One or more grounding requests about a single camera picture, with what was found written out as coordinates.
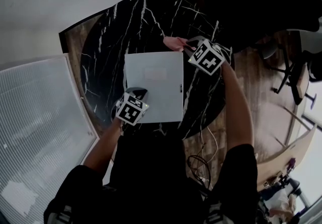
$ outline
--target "desk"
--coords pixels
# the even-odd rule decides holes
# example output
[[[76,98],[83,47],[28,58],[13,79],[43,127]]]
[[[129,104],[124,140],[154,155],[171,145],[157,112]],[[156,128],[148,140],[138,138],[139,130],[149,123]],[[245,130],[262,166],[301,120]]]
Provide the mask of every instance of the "desk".
[[[193,0],[123,0],[98,19],[84,44],[80,73],[86,99],[104,126],[126,87],[124,55],[169,51],[164,36],[215,41],[221,25],[199,11]],[[233,61],[232,55],[225,55]],[[220,70],[213,76],[199,71],[184,55],[184,118],[182,122],[137,124],[132,134],[190,137],[209,125],[225,105]]]

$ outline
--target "cable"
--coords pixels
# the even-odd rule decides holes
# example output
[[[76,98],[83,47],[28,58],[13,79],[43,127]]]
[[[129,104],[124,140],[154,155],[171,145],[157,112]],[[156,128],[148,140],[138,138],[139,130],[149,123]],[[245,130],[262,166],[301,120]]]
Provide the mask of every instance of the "cable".
[[[210,160],[207,161],[207,163],[211,162],[212,159],[216,156],[217,152],[218,152],[218,143],[217,143],[217,140],[216,140],[216,137],[213,135],[213,133],[210,131],[209,127],[207,127],[208,131],[210,132],[211,136],[213,137],[213,139],[215,140],[215,143],[216,143],[216,151],[215,153],[213,154],[213,156],[211,157]]]
[[[209,127],[207,127],[207,129],[208,129],[208,131],[210,132],[210,134],[211,134],[211,136],[213,137],[213,139],[215,140],[215,143],[216,143],[216,151],[215,151],[215,153],[212,155],[212,157],[210,158],[210,160],[208,160],[208,161],[206,161],[205,159],[204,159],[204,157],[203,157],[203,148],[204,148],[204,146],[205,146],[205,143],[204,143],[204,140],[203,140],[203,136],[202,136],[202,131],[200,131],[200,138],[201,138],[201,141],[202,141],[202,147],[201,147],[201,156],[202,157],[200,157],[199,156],[199,154],[200,154],[200,151],[198,152],[198,154],[197,155],[191,155],[191,156],[189,156],[188,157],[188,159],[187,159],[187,164],[188,164],[188,167],[190,168],[190,170],[191,170],[191,172],[192,172],[192,174],[193,174],[193,176],[204,186],[204,187],[206,187],[206,185],[203,183],[203,181],[202,181],[202,179],[200,178],[200,174],[199,174],[199,171],[198,171],[198,169],[200,168],[200,167],[204,167],[204,174],[206,174],[206,169],[205,168],[207,168],[207,171],[208,171],[208,177],[209,177],[209,179],[206,179],[205,177],[203,177],[206,181],[208,181],[208,188],[209,188],[209,186],[211,186],[211,174],[210,174],[210,169],[209,169],[209,166],[208,166],[208,163],[209,162],[211,162],[212,161],[212,159],[216,156],[216,154],[217,154],[217,152],[218,152],[218,143],[217,143],[217,140],[216,140],[216,137],[213,135],[213,133],[210,131],[210,129],[209,129]],[[194,161],[193,161],[193,163],[192,163],[192,165],[190,164],[190,161],[189,161],[189,158],[190,157],[192,157],[192,158],[194,158]],[[198,160],[198,161],[201,161],[203,164],[202,165],[200,165],[200,166],[198,166],[198,164],[197,164],[197,168],[196,169],[193,169],[193,165],[194,165],[194,163],[195,163],[195,160]]]

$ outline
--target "chair leg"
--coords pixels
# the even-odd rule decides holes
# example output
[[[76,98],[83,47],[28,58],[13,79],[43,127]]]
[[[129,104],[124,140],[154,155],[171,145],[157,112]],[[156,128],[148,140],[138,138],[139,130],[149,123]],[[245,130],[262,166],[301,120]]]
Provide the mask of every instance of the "chair leg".
[[[287,52],[286,52],[285,47],[283,45],[279,44],[278,45],[278,48],[283,51],[283,57],[284,57],[284,62],[285,62],[285,69],[287,71],[290,71],[290,65],[288,63],[288,56],[287,56]]]
[[[257,53],[258,53],[258,55],[259,55],[259,57],[261,58],[261,60],[262,60],[262,62],[263,62],[263,64],[264,64],[264,67],[266,67],[267,69],[270,69],[270,70],[275,70],[275,71],[278,71],[278,72],[282,72],[282,73],[285,73],[286,72],[286,70],[283,70],[283,69],[279,69],[279,68],[276,68],[276,67],[272,67],[271,65],[269,65],[267,62],[266,62],[266,60],[264,59],[264,57],[263,57],[263,55],[262,55],[262,53],[259,51],[259,47],[257,47],[257,46],[251,46],[252,48],[255,48],[255,49],[257,49]]]
[[[285,85],[286,81],[288,80],[289,74],[285,73],[285,76],[283,78],[283,81],[278,89],[273,88],[273,92],[279,94],[280,91],[282,90],[283,86]]]

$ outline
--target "frosted glass panel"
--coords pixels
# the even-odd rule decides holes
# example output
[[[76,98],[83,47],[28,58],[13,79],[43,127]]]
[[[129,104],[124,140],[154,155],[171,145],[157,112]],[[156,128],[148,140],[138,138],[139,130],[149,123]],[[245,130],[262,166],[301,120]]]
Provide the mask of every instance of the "frosted glass panel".
[[[65,57],[0,71],[0,210],[8,221],[43,223],[94,140]]]
[[[316,130],[303,161],[291,172],[291,177],[301,183],[310,206],[322,196],[321,148],[322,132]]]
[[[294,214],[297,214],[298,212],[304,210],[304,208],[305,208],[305,205],[304,205],[301,197],[297,196],[297,198],[296,198],[296,209],[295,209]]]
[[[311,109],[312,102],[307,99],[304,113],[309,118],[313,119],[319,125],[322,125],[322,83],[309,83],[307,93],[312,97],[317,94],[314,107]]]

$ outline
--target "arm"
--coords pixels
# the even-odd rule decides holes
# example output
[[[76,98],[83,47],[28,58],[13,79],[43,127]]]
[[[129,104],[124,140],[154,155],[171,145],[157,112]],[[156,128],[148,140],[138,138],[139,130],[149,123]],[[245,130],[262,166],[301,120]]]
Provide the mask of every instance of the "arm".
[[[227,149],[241,144],[254,145],[253,121],[245,95],[230,65],[225,61],[221,68],[226,94]]]
[[[113,151],[121,133],[122,121],[115,118],[112,125],[104,132],[103,137],[94,146],[84,161],[84,165],[104,177]]]

